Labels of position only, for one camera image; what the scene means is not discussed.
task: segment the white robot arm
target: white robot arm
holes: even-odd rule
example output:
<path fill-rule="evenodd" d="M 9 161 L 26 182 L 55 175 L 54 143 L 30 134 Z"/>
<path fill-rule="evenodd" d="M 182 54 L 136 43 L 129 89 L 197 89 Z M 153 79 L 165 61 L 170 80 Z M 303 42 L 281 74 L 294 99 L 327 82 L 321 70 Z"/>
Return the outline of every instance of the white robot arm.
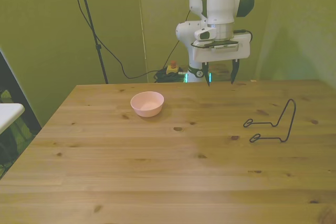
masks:
<path fill-rule="evenodd" d="M 232 83 L 239 69 L 239 60 L 250 55 L 251 33 L 234 31 L 235 17 L 245 17 L 254 7 L 254 0 L 190 0 L 190 10 L 199 21 L 179 24 L 177 38 L 189 53 L 188 81 L 209 84 L 208 63 L 233 60 Z"/>

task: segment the black cable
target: black cable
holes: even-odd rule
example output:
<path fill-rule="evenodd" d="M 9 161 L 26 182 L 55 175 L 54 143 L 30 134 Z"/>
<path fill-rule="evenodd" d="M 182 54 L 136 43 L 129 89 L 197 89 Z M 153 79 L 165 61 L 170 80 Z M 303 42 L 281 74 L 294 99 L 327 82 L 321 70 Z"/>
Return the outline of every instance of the black cable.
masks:
<path fill-rule="evenodd" d="M 184 80 L 184 75 L 183 74 L 179 74 L 179 73 L 169 73 L 166 74 L 167 72 L 167 67 L 165 67 L 164 69 L 160 70 L 159 72 L 157 72 L 154 76 L 155 79 L 155 83 L 162 83 L 162 82 L 183 82 Z"/>
<path fill-rule="evenodd" d="M 169 61 L 169 59 L 170 59 L 170 56 L 173 54 L 173 52 L 175 51 L 175 48 L 178 46 L 178 44 L 179 44 L 179 43 L 180 43 L 180 41 L 178 41 L 178 42 L 176 43 L 175 47 L 174 47 L 174 48 L 173 48 L 173 50 L 170 52 L 170 54 L 169 54 L 169 56 L 168 56 L 168 58 L 167 58 L 166 62 L 164 63 L 164 65 L 163 65 L 162 69 L 164 69 L 164 68 L 165 68 L 165 66 L 166 66 L 167 62 L 168 62 L 168 61 Z"/>
<path fill-rule="evenodd" d="M 196 46 L 196 45 L 194 45 L 194 43 L 191 43 L 190 44 L 192 47 L 196 47 L 196 48 L 201 48 L 201 49 L 207 49 L 208 47 L 199 47 L 199 46 Z"/>
<path fill-rule="evenodd" d="M 188 18 L 189 18 L 189 14 L 190 14 L 190 12 L 191 12 L 191 10 L 189 10 L 189 12 L 188 12 L 188 14 L 187 14 L 187 17 L 185 18 L 185 21 L 186 21 L 186 22 L 188 21 Z M 178 44 L 179 44 L 179 43 L 180 43 L 180 41 L 177 41 L 177 43 L 176 43 L 175 47 L 174 47 L 174 48 L 173 48 L 173 50 L 170 52 L 170 54 L 169 54 L 169 56 L 168 56 L 168 58 L 167 58 L 166 62 L 164 63 L 164 65 L 163 65 L 162 69 L 164 69 L 164 68 L 165 68 L 165 66 L 166 66 L 167 62 L 168 62 L 168 61 L 169 61 L 169 59 L 170 59 L 170 56 L 173 54 L 173 52 L 175 51 L 175 49 L 176 49 L 176 47 L 178 46 Z"/>
<path fill-rule="evenodd" d="M 191 10 L 189 10 L 187 17 L 185 18 L 185 21 L 186 21 L 186 22 L 188 21 L 190 12 L 191 12 Z"/>
<path fill-rule="evenodd" d="M 251 40 L 250 40 L 250 42 L 252 42 L 252 40 L 253 40 L 253 33 L 252 33 L 251 31 L 249 31 L 249 30 L 245 30 L 245 29 L 242 29 L 242 30 L 234 30 L 233 33 L 234 33 L 234 34 L 244 34 L 244 33 L 249 33 L 249 34 L 251 34 Z"/>
<path fill-rule="evenodd" d="M 105 70 L 104 61 L 103 61 L 103 56 L 101 55 L 101 45 L 98 44 L 97 35 L 96 35 L 95 29 L 94 29 L 95 27 L 93 25 L 93 21 L 92 21 L 91 14 L 90 14 L 89 4 L 88 4 L 87 0 L 83 0 L 83 1 L 84 1 L 85 8 L 86 8 L 86 11 L 87 11 L 87 14 L 88 14 L 88 18 L 89 18 L 89 21 L 90 21 L 90 27 L 91 27 L 91 30 L 92 30 L 92 34 L 93 34 L 93 38 L 94 38 L 94 43 L 95 43 L 95 46 L 96 46 L 96 50 L 97 50 L 97 54 L 98 54 L 98 58 L 99 58 L 100 66 L 101 66 L 101 70 L 102 70 L 102 73 L 104 75 L 104 80 L 105 80 L 106 84 L 109 84 L 109 81 L 108 81 L 108 78 L 107 78 L 107 74 L 106 74 L 106 70 Z"/>
<path fill-rule="evenodd" d="M 82 15 L 83 15 L 83 17 L 84 17 L 86 23 L 88 24 L 88 26 L 89 26 L 90 29 L 92 30 L 92 27 L 91 27 L 91 25 L 90 25 L 88 19 L 86 18 L 85 14 L 84 14 L 84 12 L 83 12 L 83 10 L 82 10 L 82 8 L 81 8 L 81 5 L 80 5 L 79 0 L 77 0 L 77 3 L 78 3 L 78 6 L 79 6 L 79 9 L 80 9 L 80 12 L 82 13 Z M 97 34 L 96 34 L 96 38 L 97 38 L 97 40 L 102 44 L 102 46 L 103 46 L 103 47 L 104 47 L 110 54 L 112 54 L 112 56 L 117 60 L 117 62 L 120 64 L 121 69 L 122 69 L 122 72 L 123 72 L 123 74 L 124 74 L 124 76 L 125 76 L 126 78 L 128 78 L 128 79 L 136 79 L 136 78 L 145 76 L 145 75 L 147 75 L 147 74 L 149 74 L 149 73 L 153 73 L 153 72 L 158 72 L 158 71 L 159 71 L 159 70 L 153 70 L 153 71 L 149 71 L 149 72 L 147 72 L 147 73 L 144 73 L 144 74 L 142 74 L 142 75 L 140 75 L 140 76 L 136 76 L 136 77 L 128 77 L 127 74 L 125 73 L 124 66 L 123 66 L 123 64 L 121 63 L 121 61 L 114 55 L 114 53 L 111 52 L 110 49 L 108 49 L 107 46 L 105 46 L 105 44 L 99 39 L 99 37 L 97 36 Z"/>

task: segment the wood knot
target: wood knot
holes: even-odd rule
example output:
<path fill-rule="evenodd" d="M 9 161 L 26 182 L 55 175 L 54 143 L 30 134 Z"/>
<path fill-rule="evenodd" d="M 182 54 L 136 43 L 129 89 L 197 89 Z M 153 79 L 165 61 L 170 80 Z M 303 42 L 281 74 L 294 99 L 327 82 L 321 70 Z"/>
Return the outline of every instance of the wood knot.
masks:
<path fill-rule="evenodd" d="M 197 155 L 197 158 L 200 158 L 200 159 L 205 159 L 205 158 L 208 158 L 207 156 L 205 156 L 204 154 L 202 154 L 202 153 L 199 153 L 198 155 Z"/>
<path fill-rule="evenodd" d="M 103 208 L 102 205 L 95 206 L 95 209 L 93 210 L 93 212 L 99 212 L 102 208 Z"/>
<path fill-rule="evenodd" d="M 301 99 L 306 101 L 306 102 L 310 102 L 310 99 L 308 97 L 301 97 Z"/>
<path fill-rule="evenodd" d="M 136 158 L 135 161 L 146 162 L 146 161 L 150 161 L 150 159 L 147 159 L 147 158 Z"/>
<path fill-rule="evenodd" d="M 258 174 L 260 174 L 260 173 L 262 173 L 262 171 L 260 171 L 260 170 L 249 170 L 248 173 L 258 173 Z"/>
<path fill-rule="evenodd" d="M 174 131 L 183 131 L 183 128 L 181 128 L 181 127 L 175 127 Z"/>
<path fill-rule="evenodd" d="M 266 111 L 264 110 L 257 110 L 258 114 L 260 115 L 269 115 Z"/>
<path fill-rule="evenodd" d="M 202 108 L 213 108 L 215 107 L 216 105 L 212 104 L 212 103 L 202 103 L 201 104 L 201 107 Z"/>

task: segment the wooden table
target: wooden table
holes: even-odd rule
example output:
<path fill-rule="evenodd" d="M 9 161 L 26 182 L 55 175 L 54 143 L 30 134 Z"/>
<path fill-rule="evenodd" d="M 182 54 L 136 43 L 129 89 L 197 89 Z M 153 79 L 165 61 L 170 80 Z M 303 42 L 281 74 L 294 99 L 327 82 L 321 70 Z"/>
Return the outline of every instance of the wooden table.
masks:
<path fill-rule="evenodd" d="M 143 119 L 130 99 L 166 98 Z M 249 143 L 248 118 L 292 135 Z M 78 86 L 0 182 L 5 224 L 334 224 L 336 93 L 319 81 Z"/>

